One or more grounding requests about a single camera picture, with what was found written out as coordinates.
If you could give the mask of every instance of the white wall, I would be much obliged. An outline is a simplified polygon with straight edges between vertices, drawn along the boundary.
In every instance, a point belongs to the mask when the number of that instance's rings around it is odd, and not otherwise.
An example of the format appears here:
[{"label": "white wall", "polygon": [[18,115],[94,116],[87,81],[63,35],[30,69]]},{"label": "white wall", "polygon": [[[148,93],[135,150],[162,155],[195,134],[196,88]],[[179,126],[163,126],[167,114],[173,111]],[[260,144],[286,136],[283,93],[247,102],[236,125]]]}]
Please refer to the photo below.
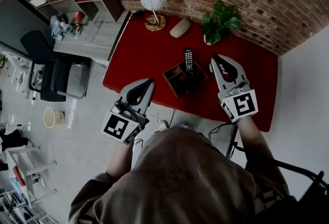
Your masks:
[{"label": "white wall", "polygon": [[[329,182],[329,27],[280,57],[274,117],[264,136],[277,160],[324,171]],[[242,157],[234,154],[234,161],[243,164]],[[282,172],[300,198],[311,181]]]}]

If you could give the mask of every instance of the white bucket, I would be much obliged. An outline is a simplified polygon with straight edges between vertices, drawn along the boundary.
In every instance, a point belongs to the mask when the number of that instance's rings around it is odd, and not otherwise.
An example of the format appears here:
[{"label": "white bucket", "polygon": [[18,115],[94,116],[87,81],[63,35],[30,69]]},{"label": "white bucket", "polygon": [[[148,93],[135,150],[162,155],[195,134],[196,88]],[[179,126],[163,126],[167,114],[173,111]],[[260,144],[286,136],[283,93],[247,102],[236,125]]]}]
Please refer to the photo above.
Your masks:
[{"label": "white bucket", "polygon": [[62,111],[54,111],[47,107],[43,113],[43,121],[47,128],[53,128],[57,124],[64,123],[65,115]]}]

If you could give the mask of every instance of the gold lamp base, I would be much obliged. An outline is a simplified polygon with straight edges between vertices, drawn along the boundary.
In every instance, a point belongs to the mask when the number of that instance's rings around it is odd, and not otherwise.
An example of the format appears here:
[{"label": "gold lamp base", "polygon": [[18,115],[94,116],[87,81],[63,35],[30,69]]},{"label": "gold lamp base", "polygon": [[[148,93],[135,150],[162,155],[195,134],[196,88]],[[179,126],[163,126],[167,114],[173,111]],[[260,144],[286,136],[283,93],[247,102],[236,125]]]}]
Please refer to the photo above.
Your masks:
[{"label": "gold lamp base", "polygon": [[161,16],[159,14],[157,14],[158,17],[158,21],[157,22],[155,15],[149,16],[146,20],[145,20],[145,26],[146,29],[150,30],[150,31],[158,31],[161,30],[165,27],[166,25],[166,19],[164,16]]}]

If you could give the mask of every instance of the table lamp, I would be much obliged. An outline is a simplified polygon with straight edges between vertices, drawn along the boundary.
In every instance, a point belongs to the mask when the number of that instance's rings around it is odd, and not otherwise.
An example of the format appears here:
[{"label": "table lamp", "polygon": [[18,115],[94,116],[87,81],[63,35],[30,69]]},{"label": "table lamp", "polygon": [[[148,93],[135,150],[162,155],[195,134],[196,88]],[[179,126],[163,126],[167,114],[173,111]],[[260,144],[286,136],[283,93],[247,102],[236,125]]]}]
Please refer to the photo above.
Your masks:
[{"label": "table lamp", "polygon": [[155,11],[161,9],[165,5],[166,1],[167,0],[140,0],[143,7],[145,7],[147,10],[153,11],[153,15],[149,16],[145,20],[145,26],[148,30],[157,31],[165,27],[165,17],[155,13]]}]

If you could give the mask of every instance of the person's left arm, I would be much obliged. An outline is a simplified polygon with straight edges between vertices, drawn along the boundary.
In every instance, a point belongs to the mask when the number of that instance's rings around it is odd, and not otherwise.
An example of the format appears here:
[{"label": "person's left arm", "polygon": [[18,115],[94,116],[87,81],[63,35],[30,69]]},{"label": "person's left arm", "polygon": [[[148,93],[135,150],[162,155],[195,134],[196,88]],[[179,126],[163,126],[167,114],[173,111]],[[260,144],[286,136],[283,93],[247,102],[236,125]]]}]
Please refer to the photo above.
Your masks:
[{"label": "person's left arm", "polygon": [[69,223],[80,218],[93,218],[93,205],[123,175],[131,170],[133,142],[129,146],[117,143],[105,173],[89,180],[71,203]]}]

